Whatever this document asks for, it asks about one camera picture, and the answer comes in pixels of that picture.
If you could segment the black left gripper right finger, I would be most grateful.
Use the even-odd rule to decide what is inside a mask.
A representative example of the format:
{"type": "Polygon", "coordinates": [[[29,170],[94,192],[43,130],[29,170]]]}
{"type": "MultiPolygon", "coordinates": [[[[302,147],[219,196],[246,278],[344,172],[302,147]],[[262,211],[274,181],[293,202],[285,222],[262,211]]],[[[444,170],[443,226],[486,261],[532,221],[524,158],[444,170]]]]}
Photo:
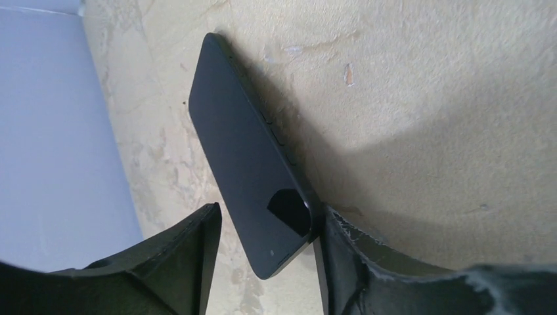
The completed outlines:
{"type": "Polygon", "coordinates": [[[396,251],[329,205],[314,250],[325,314],[555,314],[553,264],[450,270],[396,251]]]}

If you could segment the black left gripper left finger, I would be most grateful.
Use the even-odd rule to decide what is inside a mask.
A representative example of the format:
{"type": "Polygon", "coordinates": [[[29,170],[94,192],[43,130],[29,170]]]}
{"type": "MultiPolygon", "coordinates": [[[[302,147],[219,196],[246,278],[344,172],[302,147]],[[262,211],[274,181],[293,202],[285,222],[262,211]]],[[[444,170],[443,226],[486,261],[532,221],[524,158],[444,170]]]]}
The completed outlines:
{"type": "Polygon", "coordinates": [[[209,203],[171,228],[85,268],[1,264],[2,314],[205,314],[222,215],[209,203]]]}

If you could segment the black phone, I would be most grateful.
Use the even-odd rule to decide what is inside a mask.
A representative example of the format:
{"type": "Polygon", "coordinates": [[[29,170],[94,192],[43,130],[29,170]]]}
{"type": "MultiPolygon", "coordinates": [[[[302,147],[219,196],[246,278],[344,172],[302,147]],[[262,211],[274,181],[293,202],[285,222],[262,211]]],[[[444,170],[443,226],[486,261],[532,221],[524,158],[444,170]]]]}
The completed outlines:
{"type": "Polygon", "coordinates": [[[188,105],[248,262],[269,279],[319,235],[322,203],[218,33],[203,39],[188,105]]]}

